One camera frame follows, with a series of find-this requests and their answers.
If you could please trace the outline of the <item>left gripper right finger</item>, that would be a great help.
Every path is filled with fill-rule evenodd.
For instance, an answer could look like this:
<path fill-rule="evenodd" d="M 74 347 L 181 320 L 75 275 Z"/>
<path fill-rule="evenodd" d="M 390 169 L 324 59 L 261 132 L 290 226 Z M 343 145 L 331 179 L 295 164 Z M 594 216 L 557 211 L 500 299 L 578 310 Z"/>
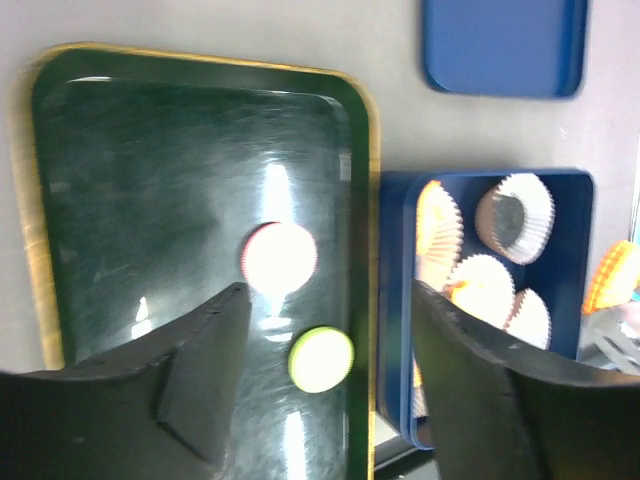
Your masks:
<path fill-rule="evenodd" d="M 540 350 L 412 284 L 443 479 L 636 479 L 639 379 Z"/>

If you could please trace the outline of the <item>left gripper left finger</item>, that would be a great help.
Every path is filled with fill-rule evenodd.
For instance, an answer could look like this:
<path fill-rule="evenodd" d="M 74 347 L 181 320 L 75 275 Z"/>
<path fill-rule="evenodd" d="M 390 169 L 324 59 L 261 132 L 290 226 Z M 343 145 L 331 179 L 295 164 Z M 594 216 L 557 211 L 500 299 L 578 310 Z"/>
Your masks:
<path fill-rule="evenodd" d="M 60 370 L 1 376 L 5 479 L 215 479 L 250 323 L 243 283 Z"/>

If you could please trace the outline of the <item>orange small flower cookie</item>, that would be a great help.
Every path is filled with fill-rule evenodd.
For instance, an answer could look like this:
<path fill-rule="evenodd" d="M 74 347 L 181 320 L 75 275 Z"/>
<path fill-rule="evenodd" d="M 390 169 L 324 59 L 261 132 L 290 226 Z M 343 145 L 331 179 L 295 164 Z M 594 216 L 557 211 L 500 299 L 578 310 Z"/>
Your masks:
<path fill-rule="evenodd" d="M 443 289 L 443 294 L 447 299 L 454 301 L 456 296 L 467 288 L 467 285 L 467 280 L 457 280 L 448 283 Z"/>

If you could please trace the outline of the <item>blue cookie tin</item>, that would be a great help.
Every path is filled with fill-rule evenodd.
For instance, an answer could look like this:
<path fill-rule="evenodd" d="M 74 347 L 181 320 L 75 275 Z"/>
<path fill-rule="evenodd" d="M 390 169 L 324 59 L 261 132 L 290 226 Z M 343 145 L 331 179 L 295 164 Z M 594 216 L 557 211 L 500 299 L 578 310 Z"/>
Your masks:
<path fill-rule="evenodd" d="M 555 221 L 541 256 L 528 266 L 502 262 L 517 289 L 530 288 L 551 315 L 552 352 L 578 355 L 581 306 L 590 246 L 594 181 L 582 170 L 535 170 L 555 203 Z M 415 270 L 416 203 L 422 188 L 439 181 L 461 209 L 462 254 L 487 254 L 473 224 L 481 197 L 506 170 L 387 171 L 380 185 L 377 410 L 402 437 L 421 450 L 434 447 L 429 420 L 413 415 L 411 283 Z"/>

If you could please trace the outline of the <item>black cookie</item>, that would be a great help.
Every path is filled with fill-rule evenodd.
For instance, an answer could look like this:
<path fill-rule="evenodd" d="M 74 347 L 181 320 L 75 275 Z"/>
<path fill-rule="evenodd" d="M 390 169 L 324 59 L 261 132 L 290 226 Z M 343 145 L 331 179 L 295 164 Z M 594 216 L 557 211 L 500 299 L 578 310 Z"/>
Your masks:
<path fill-rule="evenodd" d="M 520 237 L 525 223 L 523 203 L 516 197 L 498 194 L 493 198 L 492 235 L 502 248 L 510 248 Z"/>

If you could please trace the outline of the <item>blue tin lid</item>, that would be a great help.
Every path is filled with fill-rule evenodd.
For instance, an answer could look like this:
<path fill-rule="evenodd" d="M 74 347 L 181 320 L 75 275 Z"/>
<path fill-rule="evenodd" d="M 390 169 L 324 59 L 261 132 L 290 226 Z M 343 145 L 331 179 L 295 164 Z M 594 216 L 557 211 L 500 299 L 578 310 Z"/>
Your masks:
<path fill-rule="evenodd" d="M 422 3 L 422 68 L 436 91 L 564 99 L 583 78 L 588 1 Z"/>

